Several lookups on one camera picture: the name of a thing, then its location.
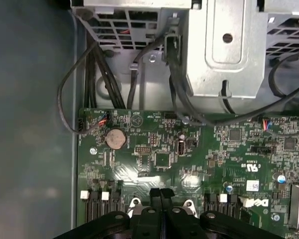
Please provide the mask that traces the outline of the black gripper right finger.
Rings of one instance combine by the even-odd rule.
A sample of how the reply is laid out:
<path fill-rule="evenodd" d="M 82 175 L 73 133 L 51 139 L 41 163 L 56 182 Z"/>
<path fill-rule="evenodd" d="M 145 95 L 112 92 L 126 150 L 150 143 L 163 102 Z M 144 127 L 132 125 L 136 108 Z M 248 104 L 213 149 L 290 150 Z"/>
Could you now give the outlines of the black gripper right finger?
<path fill-rule="evenodd" d="M 161 190 L 161 203 L 170 223 L 173 239 L 280 239 L 281 237 L 217 211 L 207 211 L 199 218 L 186 209 L 175 207 L 174 192 Z"/>

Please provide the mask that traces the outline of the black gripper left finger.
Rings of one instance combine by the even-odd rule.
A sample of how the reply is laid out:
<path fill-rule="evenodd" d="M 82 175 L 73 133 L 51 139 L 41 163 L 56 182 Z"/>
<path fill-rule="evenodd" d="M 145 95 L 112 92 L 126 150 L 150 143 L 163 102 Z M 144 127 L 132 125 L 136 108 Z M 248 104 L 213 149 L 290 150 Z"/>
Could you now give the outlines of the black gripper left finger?
<path fill-rule="evenodd" d="M 162 220 L 161 190 L 149 192 L 150 206 L 135 206 L 132 216 L 115 211 L 59 236 L 58 239 L 158 239 Z"/>

